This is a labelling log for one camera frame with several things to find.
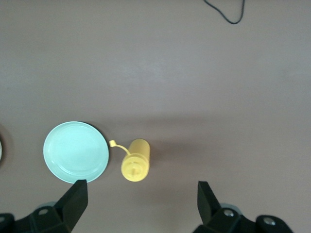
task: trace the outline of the yellow bottle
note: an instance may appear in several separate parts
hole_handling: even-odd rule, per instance
[[[115,141],[110,141],[111,147],[120,147],[126,151],[126,156],[122,161],[122,175],[129,181],[138,182],[146,178],[149,172],[150,146],[144,139],[134,140],[129,149],[117,145]]]

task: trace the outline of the light blue plate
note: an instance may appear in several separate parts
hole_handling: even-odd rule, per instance
[[[56,126],[44,142],[50,171],[68,183],[98,178],[106,169],[109,149],[103,135],[89,124],[71,121]]]

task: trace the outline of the bolt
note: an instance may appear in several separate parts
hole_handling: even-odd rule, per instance
[[[268,225],[272,225],[272,226],[276,225],[276,222],[272,218],[269,218],[269,217],[265,217],[263,221]]]
[[[231,210],[224,210],[224,214],[228,217],[233,217],[234,213]]]

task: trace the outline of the black cable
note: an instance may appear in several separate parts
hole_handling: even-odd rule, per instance
[[[210,7],[214,8],[216,11],[218,11],[221,16],[228,22],[228,23],[231,23],[231,24],[238,24],[242,18],[243,18],[243,15],[244,15],[244,6],[245,6],[245,0],[242,0],[242,9],[241,9],[241,16],[240,16],[240,19],[236,22],[232,22],[231,20],[229,20],[223,13],[221,10],[219,10],[216,6],[212,5],[211,3],[209,3],[207,0],[203,0],[207,5],[209,5]]]

